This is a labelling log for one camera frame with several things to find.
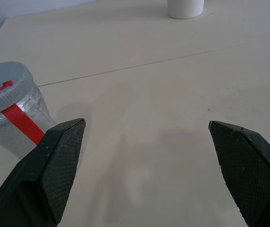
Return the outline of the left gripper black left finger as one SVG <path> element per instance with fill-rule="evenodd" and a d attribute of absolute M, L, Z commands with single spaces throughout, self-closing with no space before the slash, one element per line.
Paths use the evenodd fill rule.
<path fill-rule="evenodd" d="M 57 227 L 76 176 L 86 122 L 49 129 L 0 187 L 0 227 Z"/>

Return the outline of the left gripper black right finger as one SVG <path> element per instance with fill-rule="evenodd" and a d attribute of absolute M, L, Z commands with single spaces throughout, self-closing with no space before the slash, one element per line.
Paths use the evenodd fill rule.
<path fill-rule="evenodd" d="M 225 184 L 249 227 L 270 227 L 270 144 L 257 132 L 211 121 Z"/>

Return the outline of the clear jar with grey lid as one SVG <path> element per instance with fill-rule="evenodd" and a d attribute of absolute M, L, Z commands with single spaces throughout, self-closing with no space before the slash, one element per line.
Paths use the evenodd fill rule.
<path fill-rule="evenodd" d="M 19 102 L 0 112 L 0 145 L 23 159 L 56 125 L 37 86 Z"/>

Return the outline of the grey jar lid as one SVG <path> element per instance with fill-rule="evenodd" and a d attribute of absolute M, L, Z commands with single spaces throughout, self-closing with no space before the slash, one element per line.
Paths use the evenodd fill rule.
<path fill-rule="evenodd" d="M 0 112 L 23 99 L 35 85 L 24 64 L 15 61 L 0 63 Z"/>

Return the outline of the white round container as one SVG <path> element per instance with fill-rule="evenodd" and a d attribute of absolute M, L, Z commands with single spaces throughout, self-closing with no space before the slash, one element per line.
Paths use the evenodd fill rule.
<path fill-rule="evenodd" d="M 168 16 L 190 19 L 202 14 L 205 0 L 167 0 Z"/>

